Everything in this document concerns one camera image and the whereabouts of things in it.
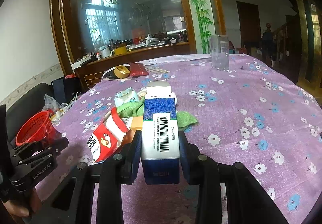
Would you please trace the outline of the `person left hand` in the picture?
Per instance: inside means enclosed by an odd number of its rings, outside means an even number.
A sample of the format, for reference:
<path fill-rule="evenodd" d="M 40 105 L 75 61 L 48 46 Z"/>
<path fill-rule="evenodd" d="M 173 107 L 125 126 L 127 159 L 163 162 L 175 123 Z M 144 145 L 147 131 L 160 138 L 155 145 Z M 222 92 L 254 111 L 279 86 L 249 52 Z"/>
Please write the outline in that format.
<path fill-rule="evenodd" d="M 14 201 L 7 201 L 3 205 L 11 215 L 29 217 L 30 213 L 36 213 L 41 208 L 42 202 L 39 199 L 36 188 L 33 188 L 28 207 Z"/>

